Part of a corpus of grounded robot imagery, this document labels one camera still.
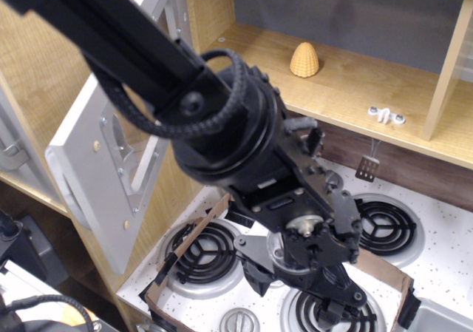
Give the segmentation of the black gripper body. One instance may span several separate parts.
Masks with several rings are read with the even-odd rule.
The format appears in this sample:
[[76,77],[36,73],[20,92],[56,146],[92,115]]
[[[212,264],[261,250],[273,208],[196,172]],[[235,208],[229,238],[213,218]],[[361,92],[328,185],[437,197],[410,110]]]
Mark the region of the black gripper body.
[[232,181],[238,209],[262,224],[269,237],[238,241],[241,260],[271,262],[286,285],[357,310],[366,294],[347,275],[359,256],[361,218],[354,200],[327,182],[314,160],[324,134],[301,139],[294,129],[268,127],[230,135]]

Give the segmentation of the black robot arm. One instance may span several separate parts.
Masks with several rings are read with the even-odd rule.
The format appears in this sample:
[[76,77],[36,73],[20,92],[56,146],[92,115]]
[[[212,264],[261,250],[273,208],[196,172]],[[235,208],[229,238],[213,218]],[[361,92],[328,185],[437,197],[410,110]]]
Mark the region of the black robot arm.
[[317,121],[293,118],[266,74],[232,50],[197,55],[133,0],[4,0],[35,11],[82,52],[109,100],[138,129],[171,141],[190,177],[224,188],[279,246],[240,236],[234,246],[258,294],[275,281],[320,299],[328,329],[356,317],[366,294],[344,263],[359,256],[355,201],[332,188],[313,156]]

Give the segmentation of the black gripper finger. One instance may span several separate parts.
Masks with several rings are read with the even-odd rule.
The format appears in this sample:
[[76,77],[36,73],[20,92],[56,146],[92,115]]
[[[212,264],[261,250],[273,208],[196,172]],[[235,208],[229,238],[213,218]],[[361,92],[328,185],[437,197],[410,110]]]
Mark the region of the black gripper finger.
[[323,299],[315,312],[320,328],[332,328],[340,323],[345,305],[331,299]]
[[271,262],[259,264],[254,261],[242,261],[245,279],[251,288],[261,297],[266,295],[269,288],[281,288],[283,282],[275,275]]

